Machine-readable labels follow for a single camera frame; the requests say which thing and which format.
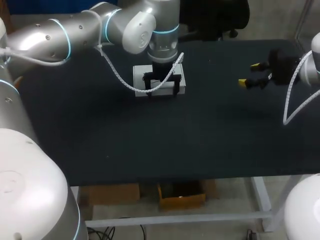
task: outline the black table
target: black table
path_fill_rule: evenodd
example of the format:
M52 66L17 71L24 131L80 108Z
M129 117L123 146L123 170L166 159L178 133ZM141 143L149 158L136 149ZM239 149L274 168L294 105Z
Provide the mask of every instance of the black table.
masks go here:
M319 99L283 126L287 87L246 90L250 65L270 49L296 56L286 40L189 42L186 93L135 98L95 50L61 67L38 67L19 91L43 150L71 186L311 174L320 171ZM145 53L104 51L131 85ZM298 83L289 112L315 92Z

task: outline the metal frame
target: metal frame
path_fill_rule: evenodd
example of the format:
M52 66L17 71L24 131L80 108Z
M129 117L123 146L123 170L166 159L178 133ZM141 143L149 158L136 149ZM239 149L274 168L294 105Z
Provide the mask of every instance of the metal frame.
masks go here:
M305 1L302 13L300 15L300 19L299 19L298 25L297 25L295 33L294 33L294 40L297 43L297 46L299 47L299 49L303 53L306 52L306 50L304 49L303 44L300 42L300 39L299 39L300 38L300 33L301 33L302 27L303 27L303 25L304 25L304 23L306 21L306 18L308 16L309 12L310 12L310 9L311 9L314 1L315 0L306 0Z
M302 175L292 175L287 181L281 194L279 195L274 208L272 208L270 198L262 176L251 177L255 196L260 211L248 213L222 213L222 214L193 214L176 216L150 216L133 217L121 219L102 219L85 221L87 227L105 228L109 226L132 226L132 225L153 225L153 224L175 224L175 223L194 223L211 221L231 221L262 219L262 226L265 232L273 232L280 225L284 218L284 205L290 191L300 181ZM79 197L79 187L71 187L75 199Z

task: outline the black chair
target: black chair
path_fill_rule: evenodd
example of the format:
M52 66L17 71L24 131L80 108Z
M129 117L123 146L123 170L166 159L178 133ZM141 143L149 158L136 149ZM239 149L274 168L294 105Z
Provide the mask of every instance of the black chair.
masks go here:
M235 38L236 29L244 29L249 18L248 0L181 0L180 23L187 25L188 33L179 41L217 41L225 32Z

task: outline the white cable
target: white cable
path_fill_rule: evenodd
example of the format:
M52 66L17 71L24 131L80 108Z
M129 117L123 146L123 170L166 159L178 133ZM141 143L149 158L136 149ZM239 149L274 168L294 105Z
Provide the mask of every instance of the white cable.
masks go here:
M102 52L102 56L105 58L105 60L108 62L108 64L110 65L112 71L114 72L115 76L120 80L121 83L123 83L123 85L125 85L128 89L138 92L138 93L152 93L156 90L158 90L159 88L161 88L161 86L163 84L165 84L166 81L168 81L168 79L170 78L171 74L174 72L176 66L178 65L178 63L181 63L184 57L184 53L182 52L179 57L177 58L177 60L175 61L175 63L172 65L171 70L169 71L169 73L167 74L167 76L164 78L164 80L156 87L148 89L148 90L142 90L142 89L137 89L134 88L133 86L130 86L128 83L126 83L122 77L119 75L119 73L117 72L117 70L115 69L114 65L112 64L112 62L110 61L110 59L108 58L108 56Z
M41 61L29 56L22 55L22 53L12 51L9 48L0 48L0 56L15 57L15 58L29 61L34 64L39 64L39 65L49 66L49 67L60 66L62 64L65 64L68 61L66 59L62 61L56 61L56 62Z
M92 11L92 10L83 10L82 12L88 12L88 13L92 13L96 16L96 18L98 19L99 21L99 26L100 26L100 32L99 32L99 40L98 40L98 48L99 48L99 52L101 54L101 56L103 55L103 51L102 51L102 43L101 43L101 38L102 38L102 31L103 31L103 23L102 23L102 20L101 20L101 17L98 13L96 13L95 11Z
M288 90L286 93L286 99L285 99L285 105L284 105L284 113L283 113L283 125L287 125L294 117L299 113L308 103L310 103L313 99L315 99L318 95L320 95L320 90L316 91L313 95L311 95L307 100L305 100L296 110L293 111L293 113L287 118L288 114L288 107L289 107L289 100L290 100L290 94L292 87L294 85L294 82L296 80L297 74L299 73L299 70L301 69L304 62L309 58L309 56L312 54L312 51L309 51L299 62L298 66L296 67L292 78L290 80Z

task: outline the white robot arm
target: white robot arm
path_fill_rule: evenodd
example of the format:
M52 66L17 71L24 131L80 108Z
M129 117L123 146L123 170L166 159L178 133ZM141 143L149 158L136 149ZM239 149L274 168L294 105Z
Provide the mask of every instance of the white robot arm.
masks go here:
M180 0L141 0L126 9L101 2L8 37L0 21L1 240L88 240L66 178L38 146L13 80L36 64L61 65L103 43L131 54L148 48L153 71L167 74L178 53L179 13Z

